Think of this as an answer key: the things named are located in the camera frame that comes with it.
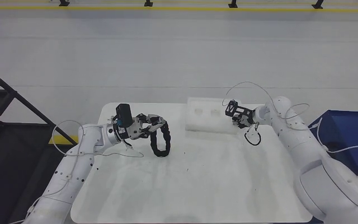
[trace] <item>black metal frame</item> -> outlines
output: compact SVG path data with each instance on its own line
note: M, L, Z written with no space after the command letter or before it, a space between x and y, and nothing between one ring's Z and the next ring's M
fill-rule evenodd
M229 8L237 8L236 0L231 0L231 3L229 4Z
M323 3L323 0L318 0L316 4L313 4L313 8L315 9L323 9L323 7L321 6Z
M28 102L25 98L23 98L16 90L14 90L11 86L9 86L3 79L0 78L0 86L7 92L5 98L0 102L0 116L5 112L5 110L9 107L10 103L13 99L17 99L22 104L24 104L27 108L29 108L32 112L34 112L39 118L41 118L44 122L48 123L51 127L55 127L56 124L53 123L50 119L48 119L43 113L41 113L36 107L34 107L30 102ZM63 130L59 127L56 127L56 131L60 133L65 139L67 139L73 145L77 145L77 142L73 140L70 136L68 136Z
M153 2L151 2L150 0L145 0L144 6L151 7L151 6L153 6Z
M69 2L66 2L66 0L60 0L61 4L59 6L68 6Z

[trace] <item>yellow line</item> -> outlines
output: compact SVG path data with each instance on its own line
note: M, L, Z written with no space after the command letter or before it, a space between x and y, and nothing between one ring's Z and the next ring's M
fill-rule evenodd
M170 4L176 4L176 3L189 3L189 4L225 4L226 1L175 1L175 0L157 0L153 1L154 3L170 3ZM49 0L0 0L0 3L51 3ZM99 3L143 3L143 1L139 0L102 0ZM307 2L237 2L237 4L241 5L305 5L309 4ZM358 6L358 3L349 3L349 2L327 2L324 3L324 5L333 5L333 6Z
M70 136L75 142L78 143L78 136ZM65 139L63 136L54 136L54 142L56 144L72 144L67 139Z
M211 7L91 7L91 6L0 6L0 10L152 10L152 11L243 11L243 12L338 12L357 13L358 9L326 8L211 8Z
M228 4L229 1L166 1L166 0L153 0L154 3L170 3L170 4L176 4L176 3L189 3L189 4ZM126 1L126 0L109 0L109 1L101 1L101 3L143 3L143 1ZM310 3L307 2L236 2L237 5L283 5L283 4L289 4L289 5L308 5ZM324 3L324 5L348 5L348 6L358 6L358 3Z

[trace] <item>white foam block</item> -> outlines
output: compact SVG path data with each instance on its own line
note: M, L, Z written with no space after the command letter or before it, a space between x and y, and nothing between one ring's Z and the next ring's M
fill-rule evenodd
M194 132L237 134L239 128L225 115L223 99L189 97L185 129Z

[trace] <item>white cable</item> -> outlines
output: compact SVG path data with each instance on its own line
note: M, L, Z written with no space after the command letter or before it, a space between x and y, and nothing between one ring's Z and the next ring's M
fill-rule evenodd
M9 224L15 224L15 223L19 223L19 222L23 222L24 220L20 220L20 221L16 221L16 222L11 222Z
M288 120L288 119L295 118L296 116L299 116L299 115L303 114L304 112L306 112L306 111L308 110L308 108L310 107L309 104L307 104L307 103L304 102L304 103L301 103L301 104L295 104L295 105L291 106L291 107L286 111L285 117L283 118L283 117L280 116L280 113L278 112L278 110L277 110L277 108L276 108L276 105L274 104L274 100L272 99L271 95L270 95L262 86L260 86L259 84L254 83L254 82L250 82L250 81L239 82L238 84L236 84L236 85L234 85L233 87L231 87L231 88L227 91L227 93L226 93L225 95L227 96L227 95L229 94L229 92L230 92L233 88L235 88L235 87L238 86L238 85L244 84L244 83L250 83L250 84L253 84L253 85L259 87L260 89L262 89L262 90L269 96L269 98L270 98L270 100L271 100L271 102L272 102L272 105L273 105L273 107L274 107L274 109L275 109L275 112L276 112L277 116L278 116L279 118L281 118L282 120L285 120L285 121L286 121L286 124L287 124L288 128L293 129L293 130L309 130L309 129L312 128L312 127L311 127L311 128L305 128L305 129L296 129L296 128L291 127L291 126L287 123L287 120ZM224 105L224 101L225 101L225 98L224 98L223 101L222 101L222 106L227 106L228 103ZM307 108L306 108L305 110L303 110L302 112L300 112L300 113L298 113L298 114L296 114L296 115L291 116L291 117L288 118L288 117L287 117L288 111L289 111L290 109L292 109L292 108L294 108L294 107L296 107L296 106L300 106L300 105L306 105Z
M84 129L83 129L82 124L81 124L80 122L75 121L75 120L64 120L63 122L60 122L59 124L57 124L57 125L55 126L55 128L54 128L53 131L52 131L52 135L51 135L52 144L55 146L55 148L56 148L60 153L62 153L62 154L65 155L65 156L79 156L78 152L77 152L77 155L70 155L70 154L67 154L67 153L62 152L62 151L58 148L58 146L56 145L56 143L55 143L54 134L55 134L56 128L57 128L60 124L62 124L62 123L64 123L64 122L75 122L75 123L77 123L79 126L81 126L81 129L82 129L82 138L81 138L81 141L79 142L79 145L78 145L78 152L79 152L79 147L81 146L82 140L83 140L83 137L84 137Z
M322 119L323 118L320 118L319 122L318 122L318 126L317 126L317 140L319 142L319 144L321 144L321 146L324 148L324 150L326 150L326 152L329 152L329 153L337 153L337 152L343 152L345 150L351 150L352 148L358 148L358 146L351 146L351 147L347 147L347 148L344 148L342 150L337 150L337 151L330 151L327 146L325 146L321 139L319 138L319 127L321 126L321 122L322 122Z
M79 124L79 125L81 126L81 129L82 129L82 137L81 137L81 140L80 140L80 142L79 142L78 150L77 150L77 154L76 154L76 155L70 155L70 154L67 154L67 153L62 152L62 151L59 149L59 147L56 145L56 143L55 143L54 133L55 133L55 131L56 131L56 128L57 128L60 124L62 124L62 123L64 123L64 122L75 122L75 123L77 123L77 124ZM75 162L74 162L73 168L72 168L72 170L71 170L71 172L70 172L70 176L72 176L72 174L73 174L73 171L74 171L74 168L76 167L76 164L77 164L77 161L78 161L79 156L82 156L82 155L111 156L111 155L117 154L117 155L121 155L121 156L125 156L125 157L136 157L136 158L142 158L142 157L144 157L144 155L143 155L141 152L138 152L138 151L137 151L137 152L140 153L141 156L128 156L128 155L123 155L123 154L120 154L120 153L117 153L117 152L111 153L111 154L109 154L109 155L98 154L98 153L84 153L84 154L80 155L80 154L79 154L79 149L80 149L80 147L81 147L83 137L84 137L84 128L83 128L83 125L82 125L80 122L77 122L77 121L75 121L75 120L64 120L64 121L60 122L59 124L57 124L57 125L54 127L53 131L52 131L51 139L52 139L52 143L53 143L53 145L55 146L55 148L56 148L60 153L62 153L62 154L65 155L65 156L76 156L76 157L77 157L76 160L75 160ZM127 145L122 139L121 139L121 141L126 145L127 148L130 148L130 149L134 150L133 147L131 147L130 145ZM19 223L19 222L25 221L25 220L28 218L28 216L31 214L31 212L34 210L35 204L36 204L42 197L47 197L47 196L50 196L50 195L53 195L53 194L57 194L58 192L61 192L61 191L66 187L66 185L67 185L68 183L69 183L69 180L67 180L66 183L63 185L63 187L62 187L61 189L59 189L58 191L53 192L53 193L51 193L51 194L44 194L44 195L41 195L40 197L38 197L38 199L36 199L36 200L33 202L33 204L31 205L31 207L27 210L26 217L25 217L24 220L20 220L20 221L17 221L17 222L12 222L12 223L9 223L9 224L15 224L15 223Z

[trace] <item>metal bar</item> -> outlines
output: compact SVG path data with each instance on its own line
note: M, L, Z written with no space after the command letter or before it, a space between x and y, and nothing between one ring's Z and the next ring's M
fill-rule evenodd
M39 116L44 122L50 124L52 127L55 127L56 124L53 123L50 119L48 119L43 113L41 113L36 107L34 107L30 102L28 102L25 98L23 98L17 91L15 91L11 86L9 86L3 79L0 78L0 86L4 88L9 94L13 95L18 101L24 104L27 108L29 108L32 112L34 112L37 116ZM56 128L56 131L60 133L65 139L67 139L73 145L77 145L77 143L71 139L63 130L59 127Z
M229 8L237 8L236 0L231 0L231 3L229 4Z
M6 108L10 105L14 98L14 95L8 93L5 98L0 102L0 116L5 112Z
M323 0L318 0L316 4L313 4L313 8L315 9L323 9L323 7L321 6L323 3Z

